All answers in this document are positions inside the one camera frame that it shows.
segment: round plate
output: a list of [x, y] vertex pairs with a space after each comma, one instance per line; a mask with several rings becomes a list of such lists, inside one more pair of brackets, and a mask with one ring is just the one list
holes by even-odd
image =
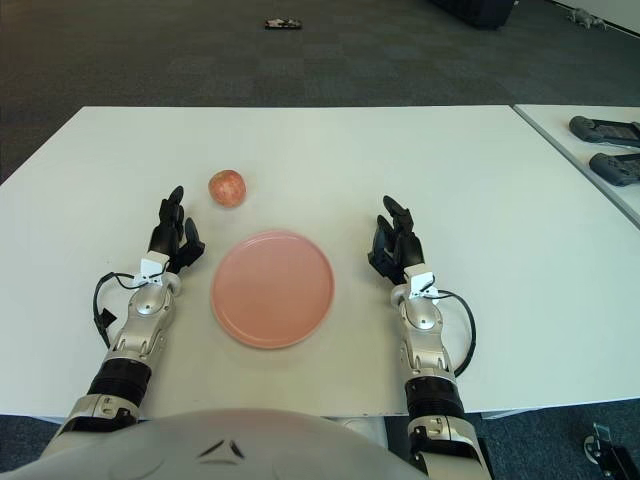
[[333, 299], [333, 273], [306, 238], [275, 230], [255, 235], [222, 260], [211, 285], [211, 307], [237, 340], [280, 348], [308, 337]]

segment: black controller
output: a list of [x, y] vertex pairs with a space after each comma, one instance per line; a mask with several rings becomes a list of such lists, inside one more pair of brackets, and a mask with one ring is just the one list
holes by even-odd
[[589, 161], [589, 166], [616, 187], [640, 182], [640, 153], [617, 156], [598, 153]]
[[640, 148], [640, 123], [610, 122], [573, 117], [569, 129], [580, 140], [590, 143], [610, 143]]

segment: black object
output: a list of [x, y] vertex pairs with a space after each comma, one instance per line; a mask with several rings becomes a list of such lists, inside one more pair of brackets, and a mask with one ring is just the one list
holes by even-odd
[[458, 387], [440, 377], [416, 377], [404, 386], [409, 421], [426, 415], [444, 415], [464, 419]]
[[[136, 407], [142, 403], [151, 369], [140, 362], [115, 358], [102, 364], [87, 395], [99, 394], [129, 400]], [[136, 424], [136, 417], [127, 408], [119, 408], [113, 418], [76, 417], [64, 426], [63, 432], [115, 432]]]
[[151, 369], [144, 363], [126, 358], [107, 360], [91, 382], [87, 395], [113, 395], [139, 407], [150, 378]]
[[640, 182], [640, 153], [631, 155], [598, 153], [589, 161], [589, 166], [591, 170], [616, 187]]
[[585, 142], [640, 148], [640, 123], [638, 122], [611, 122], [577, 116], [569, 122], [569, 129]]
[[[198, 229], [191, 218], [184, 219], [184, 208], [180, 205], [184, 189], [175, 188], [169, 198], [160, 204], [160, 224], [153, 229], [149, 251], [164, 253], [169, 256], [167, 271], [178, 273], [182, 267], [188, 267], [204, 252], [204, 243], [200, 241]], [[183, 232], [186, 243], [180, 247]]]
[[584, 453], [592, 463], [600, 467], [606, 479], [640, 480], [640, 472], [627, 449], [613, 445], [609, 427], [593, 424], [594, 433], [584, 439]]
[[76, 417], [68, 421], [62, 432], [115, 432], [135, 425], [136, 418], [126, 408], [119, 408], [113, 418]]
[[394, 285], [400, 285], [405, 283], [406, 267], [424, 263], [422, 245], [413, 233], [411, 212], [402, 208], [388, 195], [385, 195], [382, 201], [391, 214], [393, 227], [382, 215], [378, 215], [378, 228], [368, 255], [369, 263], [380, 275], [388, 277]]
[[264, 28], [267, 30], [300, 30], [302, 22], [294, 18], [273, 18], [265, 20]]
[[100, 280], [98, 280], [96, 288], [93, 291], [93, 323], [95, 323], [96, 328], [98, 329], [98, 333], [100, 334], [100, 337], [102, 337], [102, 340], [104, 341], [107, 348], [111, 346], [109, 342], [109, 336], [107, 335], [107, 328], [117, 320], [117, 317], [106, 308], [103, 309], [102, 312], [98, 310], [98, 295], [100, 294], [102, 285], [104, 285], [112, 278], [118, 278], [118, 276], [133, 279], [133, 275], [130, 275], [128, 273], [110, 272], [103, 276]]
[[511, 14], [514, 0], [431, 0], [478, 28], [501, 27]]

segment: gray carpet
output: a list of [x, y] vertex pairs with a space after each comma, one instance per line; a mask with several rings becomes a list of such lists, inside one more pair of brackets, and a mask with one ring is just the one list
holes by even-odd
[[[0, 182], [84, 105], [640, 105], [640, 40], [576, 27], [542, 0], [522, 0], [497, 32], [427, 0], [3, 0], [0, 8]], [[304, 29], [264, 31], [262, 21], [277, 16], [300, 18]], [[600, 478], [581, 453], [594, 420], [640, 462], [638, 401], [474, 417], [497, 479]], [[404, 451], [399, 422], [389, 424], [392, 447]], [[54, 431], [0, 416], [0, 471], [37, 458]]]

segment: table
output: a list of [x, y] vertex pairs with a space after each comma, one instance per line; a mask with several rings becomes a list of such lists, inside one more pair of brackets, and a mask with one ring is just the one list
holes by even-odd
[[[209, 198], [223, 168], [247, 181], [235, 210]], [[95, 283], [136, 271], [177, 184], [207, 246], [181, 272], [147, 417], [232, 406], [405, 413], [391, 284], [366, 259], [383, 194], [411, 209], [438, 285], [476, 316], [476, 355], [459, 379], [467, 411], [640, 396], [640, 231], [511, 108], [90, 107], [0, 187], [0, 412], [64, 417], [86, 392], [104, 355]], [[264, 351], [224, 333], [208, 291], [225, 253], [271, 228], [324, 250], [336, 294], [311, 337]], [[102, 297], [115, 328], [127, 298], [116, 286]], [[464, 312], [440, 306], [459, 362]]]
[[640, 228], [640, 184], [616, 187], [591, 168], [589, 160], [599, 152], [626, 155], [638, 150], [583, 142], [569, 130], [569, 121], [586, 118], [632, 122], [640, 119], [638, 107], [592, 107], [584, 105], [516, 105], [515, 110], [573, 163], [602, 193]]

